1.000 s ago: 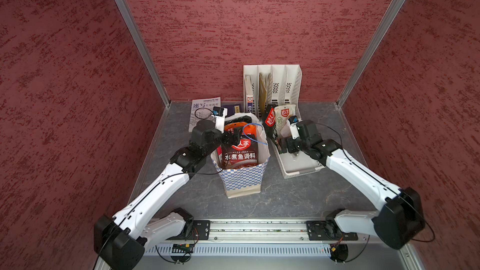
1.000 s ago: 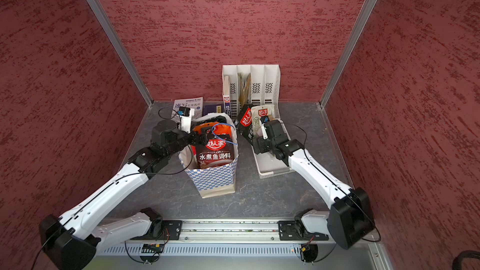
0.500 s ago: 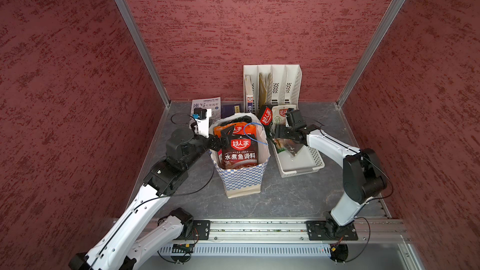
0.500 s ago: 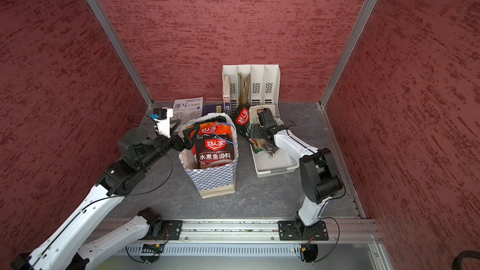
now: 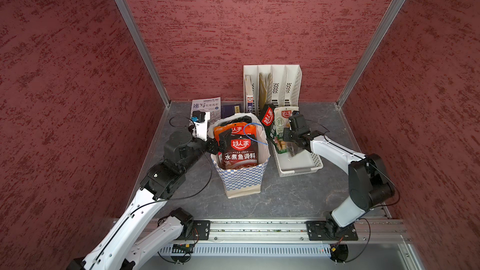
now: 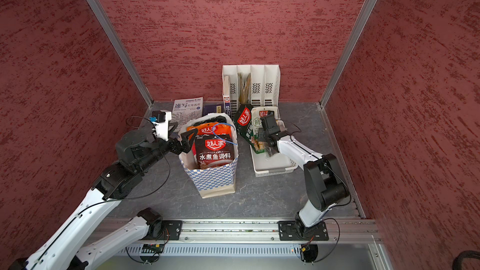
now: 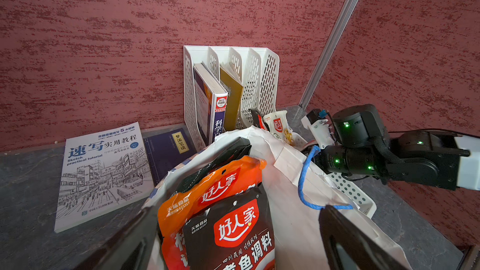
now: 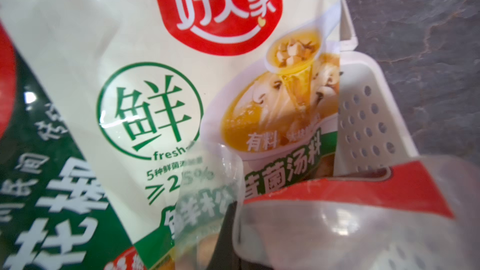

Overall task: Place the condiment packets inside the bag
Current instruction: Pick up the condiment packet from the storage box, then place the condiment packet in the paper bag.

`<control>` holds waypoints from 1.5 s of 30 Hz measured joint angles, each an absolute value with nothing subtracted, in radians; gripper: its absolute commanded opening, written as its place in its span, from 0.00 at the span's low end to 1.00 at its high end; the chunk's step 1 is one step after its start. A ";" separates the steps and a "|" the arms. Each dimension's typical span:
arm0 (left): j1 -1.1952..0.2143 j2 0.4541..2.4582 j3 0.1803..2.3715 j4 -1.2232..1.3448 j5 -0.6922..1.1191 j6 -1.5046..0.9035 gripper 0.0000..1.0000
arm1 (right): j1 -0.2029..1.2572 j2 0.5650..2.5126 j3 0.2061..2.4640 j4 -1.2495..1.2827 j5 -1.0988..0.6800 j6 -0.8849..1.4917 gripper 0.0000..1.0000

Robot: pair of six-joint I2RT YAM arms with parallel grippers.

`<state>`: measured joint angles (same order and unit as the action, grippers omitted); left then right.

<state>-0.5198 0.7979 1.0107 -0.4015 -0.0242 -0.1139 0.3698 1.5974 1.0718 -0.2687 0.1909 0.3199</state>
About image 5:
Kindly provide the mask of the blue checkered paper bag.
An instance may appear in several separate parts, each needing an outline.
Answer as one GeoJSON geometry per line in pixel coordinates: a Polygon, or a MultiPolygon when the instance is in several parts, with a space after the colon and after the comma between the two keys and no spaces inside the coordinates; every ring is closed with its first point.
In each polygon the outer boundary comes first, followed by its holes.
{"type": "Polygon", "coordinates": [[[252,113],[238,113],[212,124],[207,136],[220,147],[211,155],[227,198],[261,192],[270,150],[261,121],[252,113]]]}

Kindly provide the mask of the dark condiment packet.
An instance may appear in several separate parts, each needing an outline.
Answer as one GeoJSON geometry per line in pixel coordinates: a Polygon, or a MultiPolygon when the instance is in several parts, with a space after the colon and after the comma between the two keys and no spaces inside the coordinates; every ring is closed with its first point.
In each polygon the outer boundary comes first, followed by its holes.
{"type": "Polygon", "coordinates": [[[224,170],[238,170],[258,165],[258,142],[256,129],[248,125],[241,139],[226,139],[220,142],[221,165],[224,170]]]}

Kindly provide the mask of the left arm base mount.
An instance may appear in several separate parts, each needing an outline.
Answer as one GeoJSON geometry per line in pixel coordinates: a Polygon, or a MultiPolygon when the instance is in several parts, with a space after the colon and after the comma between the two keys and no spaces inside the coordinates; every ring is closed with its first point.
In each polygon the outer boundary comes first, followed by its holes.
{"type": "Polygon", "coordinates": [[[180,241],[207,241],[210,237],[211,221],[193,220],[184,226],[177,240],[180,241]]]}

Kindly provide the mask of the black red condiment packet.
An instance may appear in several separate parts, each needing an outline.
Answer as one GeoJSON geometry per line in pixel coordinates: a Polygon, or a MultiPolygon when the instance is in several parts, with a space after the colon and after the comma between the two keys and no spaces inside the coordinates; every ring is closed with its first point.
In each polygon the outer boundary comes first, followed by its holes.
{"type": "Polygon", "coordinates": [[[259,114],[259,120],[266,132],[266,136],[270,137],[271,129],[275,120],[275,105],[265,104],[259,114]]]}

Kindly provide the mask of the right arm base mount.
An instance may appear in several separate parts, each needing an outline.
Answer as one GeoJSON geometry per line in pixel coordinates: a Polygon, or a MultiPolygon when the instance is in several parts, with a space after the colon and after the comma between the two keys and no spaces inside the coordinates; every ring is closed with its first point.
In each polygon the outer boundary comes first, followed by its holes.
{"type": "Polygon", "coordinates": [[[306,221],[306,231],[310,241],[357,241],[354,224],[339,227],[334,221],[306,221]]]}

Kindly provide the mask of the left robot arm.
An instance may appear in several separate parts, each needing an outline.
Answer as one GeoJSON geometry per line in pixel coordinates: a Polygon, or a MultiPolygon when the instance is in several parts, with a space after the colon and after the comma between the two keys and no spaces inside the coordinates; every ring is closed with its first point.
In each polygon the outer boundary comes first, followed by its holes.
{"type": "Polygon", "coordinates": [[[172,133],[164,157],[147,172],[130,205],[106,237],[85,257],[70,262],[69,270],[139,270],[161,248],[177,240],[197,240],[190,213],[177,208],[147,236],[141,233],[186,181],[200,158],[217,154],[218,142],[194,137],[188,129],[172,133]]]}

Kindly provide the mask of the orange condiment packet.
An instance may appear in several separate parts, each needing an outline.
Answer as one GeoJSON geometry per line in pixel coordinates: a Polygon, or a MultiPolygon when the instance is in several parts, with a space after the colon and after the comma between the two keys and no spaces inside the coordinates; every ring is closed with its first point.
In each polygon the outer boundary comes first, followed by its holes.
{"type": "Polygon", "coordinates": [[[225,140],[238,140],[244,136],[243,129],[247,125],[246,122],[233,122],[223,126],[214,128],[214,137],[218,143],[225,140]]]}

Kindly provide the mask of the white condiment packet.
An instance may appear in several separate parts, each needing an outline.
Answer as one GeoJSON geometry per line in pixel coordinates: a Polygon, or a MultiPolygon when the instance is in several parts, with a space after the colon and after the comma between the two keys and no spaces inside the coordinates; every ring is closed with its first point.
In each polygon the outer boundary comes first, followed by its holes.
{"type": "Polygon", "coordinates": [[[275,107],[274,122],[271,128],[271,137],[277,154],[283,154],[288,151],[286,141],[284,141],[284,129],[290,128],[289,118],[294,112],[299,111],[298,106],[275,107]]]}

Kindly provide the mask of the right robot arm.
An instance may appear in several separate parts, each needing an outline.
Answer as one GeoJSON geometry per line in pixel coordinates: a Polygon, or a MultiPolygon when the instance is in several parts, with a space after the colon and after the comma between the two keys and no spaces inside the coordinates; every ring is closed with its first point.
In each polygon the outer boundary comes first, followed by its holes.
{"type": "Polygon", "coordinates": [[[330,240],[340,240],[355,221],[395,196],[395,184],[380,156],[353,151],[322,132],[310,130],[299,112],[289,117],[283,136],[285,141],[328,160],[348,175],[349,196],[326,216],[322,235],[330,240]]]}

